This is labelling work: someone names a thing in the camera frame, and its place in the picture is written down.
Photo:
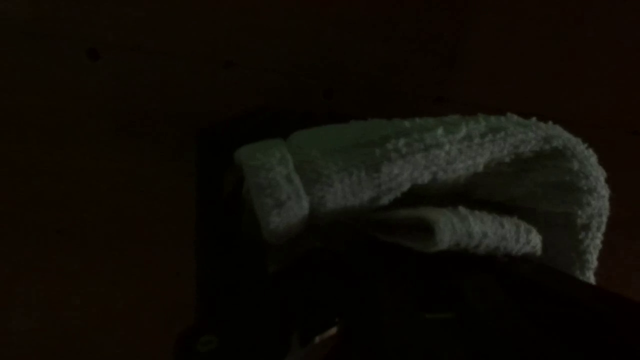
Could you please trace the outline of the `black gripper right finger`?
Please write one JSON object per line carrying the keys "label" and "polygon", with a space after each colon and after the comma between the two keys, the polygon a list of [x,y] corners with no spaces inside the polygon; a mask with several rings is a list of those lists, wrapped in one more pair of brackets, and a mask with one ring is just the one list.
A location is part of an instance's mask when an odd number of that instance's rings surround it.
{"label": "black gripper right finger", "polygon": [[640,360],[640,305],[530,258],[429,256],[472,360]]}

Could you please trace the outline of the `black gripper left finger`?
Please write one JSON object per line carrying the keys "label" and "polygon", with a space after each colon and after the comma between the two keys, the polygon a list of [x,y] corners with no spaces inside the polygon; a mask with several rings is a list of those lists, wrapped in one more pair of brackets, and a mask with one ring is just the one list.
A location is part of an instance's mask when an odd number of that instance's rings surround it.
{"label": "black gripper left finger", "polygon": [[264,246],[217,246],[176,360],[429,360],[423,278],[421,255],[380,243],[277,266]]}

